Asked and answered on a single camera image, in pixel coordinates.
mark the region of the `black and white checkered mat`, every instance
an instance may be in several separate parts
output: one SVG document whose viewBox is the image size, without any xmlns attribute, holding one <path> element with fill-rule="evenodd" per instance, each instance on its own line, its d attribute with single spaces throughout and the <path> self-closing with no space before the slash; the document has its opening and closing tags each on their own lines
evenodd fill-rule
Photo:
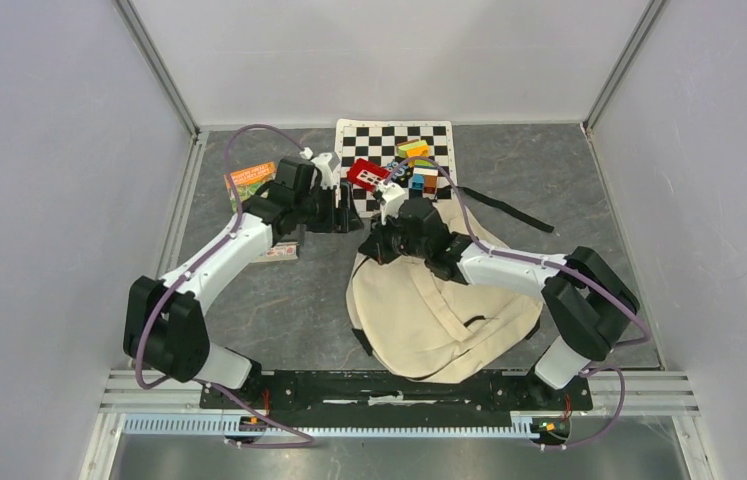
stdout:
<svg viewBox="0 0 747 480">
<path fill-rule="evenodd" d="M 335 133 L 335 152 L 341 156 L 341 176 L 358 158 L 363 158 L 387 169 L 392 169 L 401 160 L 396 145 L 408 140 L 423 139 L 429 145 L 429 157 L 446 169 L 458 182 L 453 151 L 452 124 L 450 122 L 367 122 L 357 120 L 338 121 Z M 397 174 L 397 183 L 408 187 L 411 169 Z M 447 186 L 443 176 L 438 177 L 438 188 Z M 451 192 L 441 192 L 438 198 L 448 199 Z M 352 198 L 362 217 L 371 217 L 379 204 L 372 194 L 353 186 Z"/>
</svg>

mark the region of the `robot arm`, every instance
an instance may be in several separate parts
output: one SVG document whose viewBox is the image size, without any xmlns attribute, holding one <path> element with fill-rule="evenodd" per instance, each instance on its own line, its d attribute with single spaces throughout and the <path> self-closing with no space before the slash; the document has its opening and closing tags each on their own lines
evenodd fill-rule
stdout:
<svg viewBox="0 0 747 480">
<path fill-rule="evenodd" d="M 596 292 L 583 296 L 582 282 L 550 265 L 575 270 L 633 312 L 639 308 L 629 288 L 589 248 L 577 247 L 570 255 L 498 247 L 488 253 L 469 236 L 450 232 L 430 200 L 406 199 L 403 189 L 392 183 L 381 183 L 376 191 L 383 203 L 382 216 L 374 218 L 360 253 L 380 264 L 401 255 L 419 257 L 443 280 L 507 288 L 547 304 L 560 336 L 528 374 L 537 397 L 552 395 L 586 365 L 604 360 L 629 325 L 629 319 L 608 300 Z"/>
<path fill-rule="evenodd" d="M 205 314 L 243 268 L 299 225 L 316 233 L 362 227 L 350 186 L 336 175 L 339 159 L 322 154 L 310 162 L 282 159 L 266 195 L 243 202 L 236 217 L 214 239 L 160 279 L 141 277 L 129 291 L 123 350 L 135 357 L 152 310 L 169 299 L 149 332 L 144 361 L 180 382 L 199 378 L 238 389 L 256 363 L 208 339 Z"/>
</svg>

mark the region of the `white panel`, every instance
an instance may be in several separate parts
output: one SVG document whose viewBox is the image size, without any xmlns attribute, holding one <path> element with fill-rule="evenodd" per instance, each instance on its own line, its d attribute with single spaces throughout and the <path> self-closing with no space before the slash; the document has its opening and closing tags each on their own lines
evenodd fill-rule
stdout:
<svg viewBox="0 0 747 480">
<path fill-rule="evenodd" d="M 646 0 L 135 0 L 202 125 L 583 119 Z"/>
<path fill-rule="evenodd" d="M 109 1 L 0 0 L 0 478 L 76 478 L 188 139 Z"/>
<path fill-rule="evenodd" d="M 670 2 L 595 132 L 644 299 L 747 479 L 747 2 Z"/>
</svg>

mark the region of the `colorful book cover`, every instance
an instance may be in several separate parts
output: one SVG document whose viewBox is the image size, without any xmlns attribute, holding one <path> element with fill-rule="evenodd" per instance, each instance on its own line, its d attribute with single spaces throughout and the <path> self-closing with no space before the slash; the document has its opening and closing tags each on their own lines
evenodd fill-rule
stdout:
<svg viewBox="0 0 747 480">
<path fill-rule="evenodd" d="M 235 187 L 237 188 L 241 201 L 244 201 L 255 195 L 258 188 L 264 185 L 265 182 L 272 180 L 275 174 L 276 164 L 273 162 L 267 162 L 232 172 L 231 179 L 235 182 Z M 229 175 L 230 174 L 223 175 L 223 181 L 226 183 L 226 191 L 229 193 L 229 200 L 232 202 L 232 211 L 237 212 L 237 205 L 235 205 L 235 199 L 232 195 L 232 185 L 229 183 Z M 281 242 L 277 243 L 266 253 L 261 254 L 258 258 L 253 260 L 253 263 L 293 260 L 299 258 L 297 253 L 299 251 L 301 240 L 302 227 L 300 227 L 298 231 L 285 236 Z"/>
<path fill-rule="evenodd" d="M 231 178 L 235 182 L 241 201 L 244 201 L 255 195 L 258 187 L 264 185 L 264 182 L 267 180 L 271 180 L 275 174 L 276 164 L 267 162 L 232 172 Z M 229 199 L 232 201 L 232 211 L 237 212 L 238 206 L 235 205 L 235 198 L 232 196 L 232 185 L 229 183 L 229 174 L 223 175 L 223 181 L 226 182 L 226 191 L 229 192 Z"/>
</svg>

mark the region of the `red block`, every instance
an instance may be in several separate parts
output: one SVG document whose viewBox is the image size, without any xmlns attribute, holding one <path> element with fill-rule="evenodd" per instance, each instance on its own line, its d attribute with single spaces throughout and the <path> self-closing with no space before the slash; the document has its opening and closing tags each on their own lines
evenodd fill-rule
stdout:
<svg viewBox="0 0 747 480">
<path fill-rule="evenodd" d="M 382 180 L 388 178 L 391 172 L 387 168 L 380 167 L 373 162 L 368 162 L 359 158 L 352 164 L 347 172 L 349 183 L 372 192 L 376 190 L 376 185 Z"/>
</svg>

